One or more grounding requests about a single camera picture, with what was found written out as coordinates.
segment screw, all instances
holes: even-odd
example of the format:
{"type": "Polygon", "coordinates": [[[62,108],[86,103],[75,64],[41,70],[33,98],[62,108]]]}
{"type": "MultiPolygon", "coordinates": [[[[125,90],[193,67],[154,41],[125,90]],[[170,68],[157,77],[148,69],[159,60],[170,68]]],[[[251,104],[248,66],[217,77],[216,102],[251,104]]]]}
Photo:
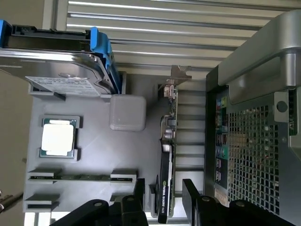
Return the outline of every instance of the screw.
{"type": "Polygon", "coordinates": [[[236,202],[236,205],[239,207],[245,207],[245,204],[243,202],[236,202]]]}
{"type": "Polygon", "coordinates": [[[202,198],[202,200],[205,201],[205,202],[208,202],[208,201],[210,201],[210,198],[207,197],[207,196],[204,196],[204,197],[202,198]]]}

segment metal mesh grille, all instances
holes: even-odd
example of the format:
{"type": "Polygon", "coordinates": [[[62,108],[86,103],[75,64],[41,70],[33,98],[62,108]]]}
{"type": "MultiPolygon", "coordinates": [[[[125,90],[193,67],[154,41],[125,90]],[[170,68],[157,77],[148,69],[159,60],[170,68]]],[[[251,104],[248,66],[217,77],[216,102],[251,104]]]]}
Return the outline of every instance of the metal mesh grille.
{"type": "Polygon", "coordinates": [[[243,199],[279,215],[278,126],[268,106],[229,114],[229,201],[243,199]]]}

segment white wall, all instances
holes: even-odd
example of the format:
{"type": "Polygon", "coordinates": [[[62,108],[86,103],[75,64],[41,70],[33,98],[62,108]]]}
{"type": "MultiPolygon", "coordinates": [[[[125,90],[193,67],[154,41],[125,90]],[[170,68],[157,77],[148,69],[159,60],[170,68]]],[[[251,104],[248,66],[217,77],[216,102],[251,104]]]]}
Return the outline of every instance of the white wall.
{"type": "MultiPolygon", "coordinates": [[[[0,0],[0,19],[42,27],[43,0],[0,0]]],[[[0,189],[15,194],[24,188],[32,97],[28,83],[0,72],[0,189]]],[[[23,225],[22,203],[0,214],[1,226],[23,225]]]]}

